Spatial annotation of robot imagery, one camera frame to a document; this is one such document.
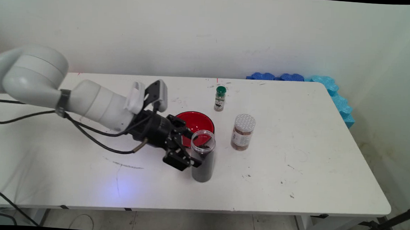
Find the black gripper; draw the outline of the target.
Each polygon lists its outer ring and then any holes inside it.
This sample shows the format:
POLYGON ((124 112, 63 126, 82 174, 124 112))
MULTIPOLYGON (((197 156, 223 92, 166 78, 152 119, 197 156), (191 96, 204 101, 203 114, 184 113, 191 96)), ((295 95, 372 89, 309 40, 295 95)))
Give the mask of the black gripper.
POLYGON ((185 120, 177 116, 163 117, 151 110, 143 110, 131 121, 128 133, 137 141, 147 139, 147 145, 166 150, 162 161, 173 168, 184 171, 188 167, 198 168, 203 162, 190 156, 182 138, 191 139, 193 132, 185 120))

